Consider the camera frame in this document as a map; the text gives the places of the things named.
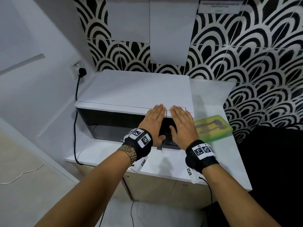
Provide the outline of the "person's left forearm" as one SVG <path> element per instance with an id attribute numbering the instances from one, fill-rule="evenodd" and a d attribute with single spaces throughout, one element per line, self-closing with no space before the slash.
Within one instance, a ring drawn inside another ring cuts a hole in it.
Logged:
<path id="1" fill-rule="evenodd" d="M 34 227 L 95 227 L 131 165 L 117 150 L 60 199 Z"/>

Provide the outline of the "person's left hand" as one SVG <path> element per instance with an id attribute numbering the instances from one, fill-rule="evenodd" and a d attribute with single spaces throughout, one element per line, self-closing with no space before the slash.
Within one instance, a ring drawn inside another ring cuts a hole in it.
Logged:
<path id="1" fill-rule="evenodd" d="M 152 140 L 154 136 L 160 136 L 159 132 L 165 112 L 166 108 L 163 106 L 163 104 L 155 105 L 153 109 L 150 109 L 147 112 L 145 118 L 139 124 L 138 128 L 147 130 L 151 134 Z"/>

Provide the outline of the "white notice with purple header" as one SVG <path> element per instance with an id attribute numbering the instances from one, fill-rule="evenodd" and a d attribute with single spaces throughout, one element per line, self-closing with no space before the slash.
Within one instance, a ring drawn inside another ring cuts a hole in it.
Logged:
<path id="1" fill-rule="evenodd" d="M 200 0 L 199 14 L 238 14 L 244 0 Z"/>

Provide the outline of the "person's right forearm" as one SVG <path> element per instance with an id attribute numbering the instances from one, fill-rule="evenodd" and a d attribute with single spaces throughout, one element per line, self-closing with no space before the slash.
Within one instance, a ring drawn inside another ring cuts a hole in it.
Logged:
<path id="1" fill-rule="evenodd" d="M 281 227 L 219 164 L 204 168 L 202 174 L 230 227 Z"/>

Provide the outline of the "dark utensil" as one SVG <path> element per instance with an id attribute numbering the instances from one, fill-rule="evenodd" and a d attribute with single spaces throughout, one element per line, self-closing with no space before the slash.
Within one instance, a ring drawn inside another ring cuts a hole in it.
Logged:
<path id="1" fill-rule="evenodd" d="M 206 134 L 206 133 L 209 133 L 209 132 L 214 131 L 214 130 L 216 130 L 216 129 L 224 130 L 224 129 L 227 129 L 227 128 L 228 128 L 228 127 L 227 127 L 226 125 L 216 125 L 216 126 L 214 126 L 213 128 L 208 128 L 208 127 L 206 127 L 206 128 L 201 128 L 201 129 L 198 131 L 198 133 L 199 133 L 199 134 Z"/>
<path id="2" fill-rule="evenodd" d="M 203 122 L 203 123 L 200 123 L 198 125 L 195 125 L 196 128 L 200 128 L 200 127 L 203 127 L 203 126 L 208 126 L 208 125 L 211 125 L 211 124 L 215 124 L 215 125 L 218 125 L 218 126 L 221 126 L 223 125 L 222 122 L 218 119 L 214 119 L 212 122 Z"/>

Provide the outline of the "large white paper sheet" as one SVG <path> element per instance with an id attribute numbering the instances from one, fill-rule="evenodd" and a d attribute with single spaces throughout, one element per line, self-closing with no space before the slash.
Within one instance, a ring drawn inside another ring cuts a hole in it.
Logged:
<path id="1" fill-rule="evenodd" d="M 150 59 L 185 66 L 199 0 L 150 0 Z"/>

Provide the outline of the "white wall socket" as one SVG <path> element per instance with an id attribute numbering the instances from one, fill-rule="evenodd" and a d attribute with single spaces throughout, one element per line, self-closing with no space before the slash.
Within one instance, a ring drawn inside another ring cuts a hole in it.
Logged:
<path id="1" fill-rule="evenodd" d="M 82 67 L 82 68 L 86 68 L 84 63 L 82 61 L 78 61 L 77 63 L 75 63 L 74 65 L 72 65 L 72 70 L 73 70 L 73 75 L 74 75 L 74 79 L 78 79 L 78 69 Z"/>

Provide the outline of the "green lidded plastic container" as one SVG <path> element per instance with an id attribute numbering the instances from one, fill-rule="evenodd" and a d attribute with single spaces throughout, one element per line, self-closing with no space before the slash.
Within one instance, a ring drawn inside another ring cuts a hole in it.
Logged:
<path id="1" fill-rule="evenodd" d="M 208 118 L 204 118 L 204 119 L 200 119 L 200 120 L 196 120 L 194 122 L 195 125 L 198 125 L 200 123 L 203 123 L 203 122 L 212 122 L 214 119 L 218 119 L 222 122 L 223 125 L 226 125 L 228 128 L 227 129 L 224 129 L 224 130 L 220 130 L 220 129 L 216 129 L 214 131 L 211 131 L 209 133 L 206 133 L 206 134 L 199 134 L 199 138 L 204 141 L 204 142 L 210 142 L 210 141 L 214 141 L 214 140 L 217 140 L 217 139 L 220 139 L 220 138 L 223 138 L 227 135 L 229 135 L 230 133 L 233 132 L 233 128 L 229 125 L 229 123 L 220 115 L 214 115 L 214 116 L 211 116 L 211 117 L 208 117 Z M 208 126 L 203 126 L 203 127 L 200 127 L 200 128 L 196 128 L 197 132 L 201 129 L 201 128 L 213 128 L 214 126 L 216 126 L 215 124 L 211 124 L 211 125 L 208 125 Z"/>

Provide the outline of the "beige wooden cabinet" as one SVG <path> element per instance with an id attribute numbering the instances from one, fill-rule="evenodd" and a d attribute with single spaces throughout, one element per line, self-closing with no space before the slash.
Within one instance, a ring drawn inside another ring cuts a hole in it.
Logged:
<path id="1" fill-rule="evenodd" d="M 205 208 L 217 202 L 205 184 L 193 184 L 190 179 L 167 179 L 157 176 L 126 172 L 113 198 L 167 205 L 182 209 Z"/>

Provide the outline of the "white microwave oven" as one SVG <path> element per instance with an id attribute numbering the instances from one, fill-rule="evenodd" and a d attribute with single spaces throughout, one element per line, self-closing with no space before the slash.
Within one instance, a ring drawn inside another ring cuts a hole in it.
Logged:
<path id="1" fill-rule="evenodd" d="M 123 142 L 138 127 L 148 110 L 163 104 L 166 108 L 159 135 L 166 138 L 158 149 L 180 150 L 172 140 L 169 126 L 176 125 L 170 108 L 187 110 L 194 117 L 188 76 L 136 71 L 104 70 L 78 97 L 75 107 L 93 139 Z"/>

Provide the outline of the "person's right hand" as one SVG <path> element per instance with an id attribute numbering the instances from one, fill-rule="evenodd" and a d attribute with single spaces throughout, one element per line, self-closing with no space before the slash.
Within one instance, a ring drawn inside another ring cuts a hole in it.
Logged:
<path id="1" fill-rule="evenodd" d="M 170 108 L 170 113 L 176 125 L 176 129 L 170 126 L 172 140 L 180 149 L 186 150 L 191 143 L 199 140 L 194 119 L 187 110 L 183 110 L 179 106 L 173 105 L 172 108 Z"/>

